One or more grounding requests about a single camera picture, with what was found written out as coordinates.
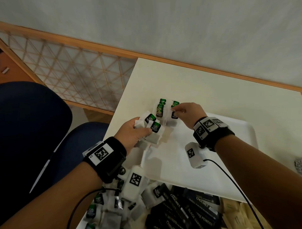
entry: table top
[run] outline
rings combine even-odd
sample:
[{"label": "table top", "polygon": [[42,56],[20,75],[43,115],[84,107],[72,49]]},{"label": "table top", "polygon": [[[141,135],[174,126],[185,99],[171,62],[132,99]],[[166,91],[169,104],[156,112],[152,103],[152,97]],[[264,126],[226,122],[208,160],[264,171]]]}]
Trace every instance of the table top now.
[{"label": "table top", "polygon": [[[105,139],[127,120],[152,107],[156,98],[195,102],[206,112],[249,122],[259,149],[295,171],[302,157],[300,92],[139,58],[112,118]],[[140,164],[133,149],[124,166]]]}]

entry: person's left hand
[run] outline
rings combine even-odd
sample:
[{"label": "person's left hand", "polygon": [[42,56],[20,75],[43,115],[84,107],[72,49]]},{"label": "person's left hand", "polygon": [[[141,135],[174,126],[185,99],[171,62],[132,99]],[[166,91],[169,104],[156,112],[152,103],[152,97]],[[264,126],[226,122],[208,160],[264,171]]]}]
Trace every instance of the person's left hand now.
[{"label": "person's left hand", "polygon": [[139,120],[139,117],[133,118],[125,122],[114,137],[123,144],[127,151],[127,155],[130,153],[131,149],[142,137],[145,137],[152,133],[151,128],[139,128],[134,129],[135,120]]}]

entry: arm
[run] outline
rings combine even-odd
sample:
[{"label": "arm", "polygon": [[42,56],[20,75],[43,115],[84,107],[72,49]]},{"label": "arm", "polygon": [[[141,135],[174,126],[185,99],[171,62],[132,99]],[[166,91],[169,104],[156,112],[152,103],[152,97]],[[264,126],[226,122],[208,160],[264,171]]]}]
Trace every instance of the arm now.
[{"label": "arm", "polygon": [[[135,120],[125,122],[114,136],[127,155],[140,138],[151,133],[150,128],[134,129]],[[23,207],[0,228],[66,228],[70,214],[87,193],[99,189],[102,180],[86,162],[80,163],[66,177]],[[96,193],[88,196],[77,208],[70,228],[76,228]]]},{"label": "arm", "polygon": [[[173,108],[190,129],[207,116],[195,103]],[[301,225],[302,177],[234,135],[223,137],[215,151],[240,188],[273,228]]]}]

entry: black wrist device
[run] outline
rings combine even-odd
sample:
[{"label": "black wrist device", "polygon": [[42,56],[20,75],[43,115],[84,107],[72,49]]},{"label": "black wrist device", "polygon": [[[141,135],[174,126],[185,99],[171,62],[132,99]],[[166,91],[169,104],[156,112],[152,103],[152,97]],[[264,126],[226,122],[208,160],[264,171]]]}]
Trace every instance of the black wrist device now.
[{"label": "black wrist device", "polygon": [[228,125],[216,117],[202,117],[194,125],[194,138],[200,148],[215,152],[215,144],[222,137],[235,135]]},{"label": "black wrist device", "polygon": [[122,143],[114,137],[106,139],[91,147],[83,161],[88,163],[106,184],[117,176],[127,151]]}]

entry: hand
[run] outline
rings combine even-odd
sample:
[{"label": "hand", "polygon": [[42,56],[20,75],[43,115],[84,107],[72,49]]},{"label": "hand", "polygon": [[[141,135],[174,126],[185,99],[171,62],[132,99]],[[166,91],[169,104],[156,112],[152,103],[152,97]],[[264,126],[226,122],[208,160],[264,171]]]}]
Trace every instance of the hand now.
[{"label": "hand", "polygon": [[174,115],[179,117],[192,130],[198,119],[207,116],[202,107],[196,103],[181,103],[172,107],[171,110],[175,111]]},{"label": "hand", "polygon": [[151,128],[134,129],[135,120],[139,120],[139,117],[125,122],[114,135],[114,137],[125,147],[127,155],[139,139],[152,133]]}]

